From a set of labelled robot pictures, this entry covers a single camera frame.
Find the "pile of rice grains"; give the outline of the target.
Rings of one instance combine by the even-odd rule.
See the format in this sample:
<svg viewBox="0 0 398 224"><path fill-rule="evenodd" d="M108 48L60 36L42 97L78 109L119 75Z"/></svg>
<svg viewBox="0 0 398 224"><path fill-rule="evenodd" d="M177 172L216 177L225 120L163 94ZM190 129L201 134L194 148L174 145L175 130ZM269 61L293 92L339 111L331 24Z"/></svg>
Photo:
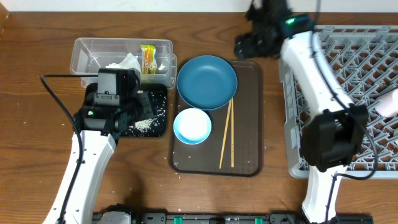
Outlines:
<svg viewBox="0 0 398 224"><path fill-rule="evenodd" d="M128 127L127 135L139 137L158 137L165 133L166 128L166 109L157 109L154 118L138 121Z"/></svg>

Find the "black rectangular tray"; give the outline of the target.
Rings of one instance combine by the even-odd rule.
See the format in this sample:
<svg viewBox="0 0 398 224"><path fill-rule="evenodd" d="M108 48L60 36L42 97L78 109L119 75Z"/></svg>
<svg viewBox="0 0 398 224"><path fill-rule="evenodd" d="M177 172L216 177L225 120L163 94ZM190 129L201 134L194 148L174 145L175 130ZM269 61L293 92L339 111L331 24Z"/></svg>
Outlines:
<svg viewBox="0 0 398 224"><path fill-rule="evenodd" d="M165 133L167 123L167 87L163 84L142 84L137 93L146 93L153 117L131 123L122 137L161 137Z"/></svg>

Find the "orange green snack wrapper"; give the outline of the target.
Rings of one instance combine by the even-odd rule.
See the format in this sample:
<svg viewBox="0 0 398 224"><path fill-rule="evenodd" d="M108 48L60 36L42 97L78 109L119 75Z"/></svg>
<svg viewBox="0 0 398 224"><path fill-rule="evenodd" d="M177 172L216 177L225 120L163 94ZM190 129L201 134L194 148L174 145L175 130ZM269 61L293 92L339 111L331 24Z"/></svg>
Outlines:
<svg viewBox="0 0 398 224"><path fill-rule="evenodd" d="M141 45L143 74L156 74L157 62L155 60L156 48L153 45Z"/></svg>

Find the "white tissue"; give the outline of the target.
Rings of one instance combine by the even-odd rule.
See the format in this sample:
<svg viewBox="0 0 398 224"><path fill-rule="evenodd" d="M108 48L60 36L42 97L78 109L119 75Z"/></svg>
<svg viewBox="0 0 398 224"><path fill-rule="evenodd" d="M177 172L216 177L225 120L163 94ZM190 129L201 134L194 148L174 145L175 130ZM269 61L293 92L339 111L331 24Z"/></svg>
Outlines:
<svg viewBox="0 0 398 224"><path fill-rule="evenodd" d="M111 63L106 68L118 68L118 69L135 69L141 71L141 65L138 61L138 57L132 53L128 53L124 60L120 63Z"/></svg>

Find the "small light blue bowl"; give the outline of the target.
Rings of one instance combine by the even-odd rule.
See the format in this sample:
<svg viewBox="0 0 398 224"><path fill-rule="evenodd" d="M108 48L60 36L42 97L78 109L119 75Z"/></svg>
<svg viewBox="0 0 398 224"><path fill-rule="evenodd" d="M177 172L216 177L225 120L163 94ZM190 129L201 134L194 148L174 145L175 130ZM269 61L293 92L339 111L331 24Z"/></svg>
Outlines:
<svg viewBox="0 0 398 224"><path fill-rule="evenodd" d="M175 117L174 135L179 141L188 145L196 145L205 141L211 133L210 117L196 108L185 109Z"/></svg>

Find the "wooden chopstick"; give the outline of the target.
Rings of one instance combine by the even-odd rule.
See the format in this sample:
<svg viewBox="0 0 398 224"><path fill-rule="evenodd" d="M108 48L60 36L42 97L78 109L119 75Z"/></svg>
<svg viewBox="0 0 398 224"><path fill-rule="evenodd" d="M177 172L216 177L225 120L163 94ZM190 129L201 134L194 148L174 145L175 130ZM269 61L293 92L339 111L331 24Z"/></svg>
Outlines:
<svg viewBox="0 0 398 224"><path fill-rule="evenodd" d="M222 168L222 163L223 163L224 149L225 149L225 144L226 144L226 136L228 133L229 117L231 114L232 102L233 102L233 99L231 99L228 103L228 110L227 110L226 122L225 122L225 126L224 126L224 133L223 133L223 142L222 142L221 154L220 154L219 169Z"/></svg>
<svg viewBox="0 0 398 224"><path fill-rule="evenodd" d="M234 167L234 98L231 99L231 167Z"/></svg>

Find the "large blue plate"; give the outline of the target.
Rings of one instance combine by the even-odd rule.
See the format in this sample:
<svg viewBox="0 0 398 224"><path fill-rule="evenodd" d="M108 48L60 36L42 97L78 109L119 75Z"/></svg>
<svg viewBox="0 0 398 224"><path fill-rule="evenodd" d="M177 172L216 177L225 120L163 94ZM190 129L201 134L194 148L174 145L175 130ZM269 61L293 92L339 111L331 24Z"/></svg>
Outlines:
<svg viewBox="0 0 398 224"><path fill-rule="evenodd" d="M216 110L228 104L237 88L238 78L232 65L213 55L190 59L177 75L181 99L201 110Z"/></svg>

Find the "white cup pink inside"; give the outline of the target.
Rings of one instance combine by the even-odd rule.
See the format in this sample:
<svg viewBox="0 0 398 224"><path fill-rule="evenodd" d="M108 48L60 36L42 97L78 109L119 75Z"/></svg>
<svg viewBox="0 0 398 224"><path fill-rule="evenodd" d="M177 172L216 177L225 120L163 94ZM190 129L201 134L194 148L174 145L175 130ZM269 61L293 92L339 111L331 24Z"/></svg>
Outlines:
<svg viewBox="0 0 398 224"><path fill-rule="evenodd" d="M379 96L376 99L377 106L375 110L384 117L390 118L397 114L398 102L397 102L398 89L394 89Z"/></svg>

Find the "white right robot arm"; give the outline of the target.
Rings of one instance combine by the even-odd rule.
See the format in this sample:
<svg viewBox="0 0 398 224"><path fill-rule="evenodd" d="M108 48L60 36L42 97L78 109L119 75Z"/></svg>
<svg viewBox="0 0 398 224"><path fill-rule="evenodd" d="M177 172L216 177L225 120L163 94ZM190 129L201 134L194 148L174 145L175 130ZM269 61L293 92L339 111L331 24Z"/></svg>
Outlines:
<svg viewBox="0 0 398 224"><path fill-rule="evenodd" d="M309 165L307 193L301 211L306 223L344 223L335 203L342 178L366 180L346 170L360 151L368 109L356 105L333 76L315 30L318 17L295 15L287 1L252 1L246 13L252 31L235 38L239 59L277 57L294 74L310 110L300 148Z"/></svg>

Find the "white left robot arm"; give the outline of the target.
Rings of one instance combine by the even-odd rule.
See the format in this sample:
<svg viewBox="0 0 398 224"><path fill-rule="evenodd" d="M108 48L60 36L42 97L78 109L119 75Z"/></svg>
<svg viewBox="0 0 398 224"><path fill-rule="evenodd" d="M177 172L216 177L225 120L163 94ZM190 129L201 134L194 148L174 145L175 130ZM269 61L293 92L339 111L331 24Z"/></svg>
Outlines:
<svg viewBox="0 0 398 224"><path fill-rule="evenodd" d="M136 69L101 68L95 77L75 114L54 98L74 133L67 168L45 223L91 223L100 183L119 138L131 124L154 115L148 94L139 92Z"/></svg>

